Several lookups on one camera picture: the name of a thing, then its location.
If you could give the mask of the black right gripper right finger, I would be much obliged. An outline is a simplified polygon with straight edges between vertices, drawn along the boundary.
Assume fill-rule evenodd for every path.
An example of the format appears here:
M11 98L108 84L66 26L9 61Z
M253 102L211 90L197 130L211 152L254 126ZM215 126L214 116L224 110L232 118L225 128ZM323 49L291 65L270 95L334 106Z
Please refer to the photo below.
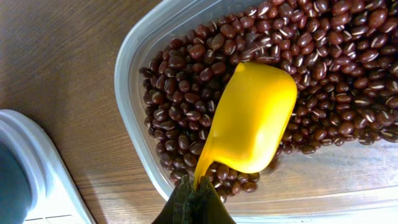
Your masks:
M235 224L207 176L200 178L195 218L202 224Z

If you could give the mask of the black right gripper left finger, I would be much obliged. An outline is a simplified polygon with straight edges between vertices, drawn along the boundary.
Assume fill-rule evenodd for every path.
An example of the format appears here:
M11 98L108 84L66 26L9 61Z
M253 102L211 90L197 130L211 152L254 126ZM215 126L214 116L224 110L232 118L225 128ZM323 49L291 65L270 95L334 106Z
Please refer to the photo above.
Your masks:
M152 224L193 223L192 207L190 205L192 193L193 186L190 178L188 175L184 175L179 179L178 185L174 188L162 211Z

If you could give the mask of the yellow plastic measuring scoop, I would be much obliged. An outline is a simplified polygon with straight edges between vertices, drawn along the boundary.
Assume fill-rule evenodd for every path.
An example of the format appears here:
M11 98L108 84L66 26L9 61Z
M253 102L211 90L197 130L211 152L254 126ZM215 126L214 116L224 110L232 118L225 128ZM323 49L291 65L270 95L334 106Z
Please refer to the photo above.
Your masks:
M256 173L271 162L297 99L287 72L256 62L239 63L219 100L195 169L193 186L213 162Z

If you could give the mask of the white digital kitchen scale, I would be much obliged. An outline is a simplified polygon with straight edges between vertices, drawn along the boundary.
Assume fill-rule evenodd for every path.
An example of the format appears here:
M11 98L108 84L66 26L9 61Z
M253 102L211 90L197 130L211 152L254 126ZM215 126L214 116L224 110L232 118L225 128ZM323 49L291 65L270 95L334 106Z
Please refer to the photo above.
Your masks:
M29 182L32 205L23 223L94 223L47 133L32 119L1 110L1 144L16 158Z

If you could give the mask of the blue plastic bowl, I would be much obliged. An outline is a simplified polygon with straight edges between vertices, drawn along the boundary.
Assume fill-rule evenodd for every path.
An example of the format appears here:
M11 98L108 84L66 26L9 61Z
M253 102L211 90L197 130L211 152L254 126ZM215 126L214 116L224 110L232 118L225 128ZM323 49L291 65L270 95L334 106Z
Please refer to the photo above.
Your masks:
M32 205L29 182L12 152L1 144L1 224L23 223Z

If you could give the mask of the clear plastic container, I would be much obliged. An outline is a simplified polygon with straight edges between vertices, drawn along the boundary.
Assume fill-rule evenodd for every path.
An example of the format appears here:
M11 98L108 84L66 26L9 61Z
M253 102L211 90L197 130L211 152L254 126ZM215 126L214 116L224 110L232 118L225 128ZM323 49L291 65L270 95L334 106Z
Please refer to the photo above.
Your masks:
M116 100L147 175L164 199L174 184L144 125L139 69L170 39L257 4L258 0L162 1L124 39L115 68ZM225 206L237 223L396 223L397 145L351 141L322 147L312 155L283 153L274 172L261 172L255 192L229 197Z

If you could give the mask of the red adzuki beans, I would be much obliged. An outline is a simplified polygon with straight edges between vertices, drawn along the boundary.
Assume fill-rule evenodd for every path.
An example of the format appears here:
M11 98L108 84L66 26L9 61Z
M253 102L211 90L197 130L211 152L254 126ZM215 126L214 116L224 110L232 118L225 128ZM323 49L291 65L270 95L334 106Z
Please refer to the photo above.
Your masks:
M298 99L265 170L209 167L223 200L397 185L396 1L262 1L169 37L138 69L138 122L167 180L193 174L234 69L250 61L286 71Z

